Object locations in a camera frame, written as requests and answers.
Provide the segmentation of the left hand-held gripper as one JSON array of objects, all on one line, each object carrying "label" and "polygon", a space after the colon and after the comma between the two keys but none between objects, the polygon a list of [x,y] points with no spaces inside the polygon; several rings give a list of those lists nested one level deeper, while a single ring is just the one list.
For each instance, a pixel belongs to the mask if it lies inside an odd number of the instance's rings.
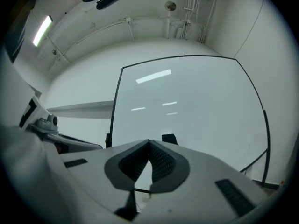
[{"label": "left hand-held gripper", "polygon": [[60,134],[57,124],[57,116],[49,113],[34,95],[25,109],[19,127],[37,134],[42,139],[46,137],[46,141],[53,143],[59,154],[103,149],[101,145]]}]

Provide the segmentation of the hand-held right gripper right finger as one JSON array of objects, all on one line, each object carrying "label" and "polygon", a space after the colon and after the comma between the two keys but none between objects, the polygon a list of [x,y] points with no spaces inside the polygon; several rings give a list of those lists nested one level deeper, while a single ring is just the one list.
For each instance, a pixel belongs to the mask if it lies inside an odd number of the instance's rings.
[{"label": "hand-held right gripper right finger", "polygon": [[154,143],[185,157],[190,173],[173,192],[151,195],[140,213],[142,224],[225,224],[238,219],[217,185],[222,180],[236,187],[253,208],[267,199],[256,183],[214,156],[162,141]]}]

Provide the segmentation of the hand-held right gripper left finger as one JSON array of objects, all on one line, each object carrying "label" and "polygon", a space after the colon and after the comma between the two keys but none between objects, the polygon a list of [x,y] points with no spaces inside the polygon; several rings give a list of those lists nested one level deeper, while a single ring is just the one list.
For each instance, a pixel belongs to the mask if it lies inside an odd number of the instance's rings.
[{"label": "hand-held right gripper left finger", "polygon": [[143,211],[150,199],[150,186],[136,188],[150,171],[148,140],[92,151],[61,154],[60,157],[79,186],[94,201],[116,212],[131,206]]}]

